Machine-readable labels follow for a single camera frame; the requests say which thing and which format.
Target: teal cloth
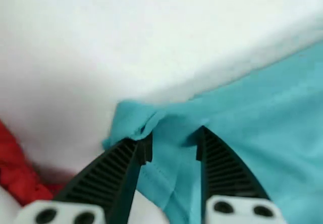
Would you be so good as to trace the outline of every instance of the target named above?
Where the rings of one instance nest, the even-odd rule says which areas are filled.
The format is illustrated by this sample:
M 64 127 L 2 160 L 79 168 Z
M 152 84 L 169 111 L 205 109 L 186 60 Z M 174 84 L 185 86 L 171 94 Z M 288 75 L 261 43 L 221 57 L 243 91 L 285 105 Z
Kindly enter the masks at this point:
M 137 189 L 171 223 L 200 224 L 201 125 L 239 154 L 289 224 L 323 223 L 323 42 L 185 103 L 118 105 L 103 145 L 153 131 Z

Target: white fabric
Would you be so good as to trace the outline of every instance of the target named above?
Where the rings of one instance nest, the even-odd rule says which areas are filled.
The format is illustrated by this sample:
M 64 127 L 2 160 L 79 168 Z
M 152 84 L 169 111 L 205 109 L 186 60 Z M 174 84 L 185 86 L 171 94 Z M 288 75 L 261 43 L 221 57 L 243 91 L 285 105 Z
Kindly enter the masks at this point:
M 186 100 L 323 38 L 323 0 L 0 5 L 0 118 L 53 181 L 101 153 L 119 100 Z
M 2 187 L 0 187 L 0 223 L 13 223 L 21 206 L 18 202 Z

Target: red fabric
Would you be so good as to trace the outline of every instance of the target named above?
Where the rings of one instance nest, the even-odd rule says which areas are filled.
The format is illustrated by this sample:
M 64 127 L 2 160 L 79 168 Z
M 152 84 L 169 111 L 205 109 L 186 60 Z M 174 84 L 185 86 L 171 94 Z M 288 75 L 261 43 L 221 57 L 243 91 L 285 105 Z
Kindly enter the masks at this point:
M 0 122 L 0 185 L 21 205 L 51 200 L 61 185 L 45 186 L 25 158 L 16 139 Z

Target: red cloth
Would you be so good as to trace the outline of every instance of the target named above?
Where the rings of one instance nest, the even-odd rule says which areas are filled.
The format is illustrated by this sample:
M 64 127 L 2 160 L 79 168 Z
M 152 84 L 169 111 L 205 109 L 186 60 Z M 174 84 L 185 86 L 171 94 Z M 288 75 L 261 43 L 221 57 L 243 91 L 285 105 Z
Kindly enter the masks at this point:
M 45 186 L 27 161 L 16 139 L 0 122 L 0 185 L 21 205 L 51 200 L 61 185 Z

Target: wrinkled fabric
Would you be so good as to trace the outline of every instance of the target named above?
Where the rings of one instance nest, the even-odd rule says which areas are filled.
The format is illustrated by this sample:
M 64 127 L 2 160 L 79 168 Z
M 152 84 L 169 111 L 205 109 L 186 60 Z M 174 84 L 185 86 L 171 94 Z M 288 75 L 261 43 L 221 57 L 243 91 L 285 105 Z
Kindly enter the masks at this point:
M 137 189 L 171 223 L 200 224 L 192 133 L 202 125 L 239 154 L 289 224 L 323 223 L 323 42 L 185 103 L 118 105 L 103 145 L 153 131 Z
M 45 185 L 15 137 L 0 122 L 0 185 L 22 206 L 35 200 L 51 200 L 63 185 Z

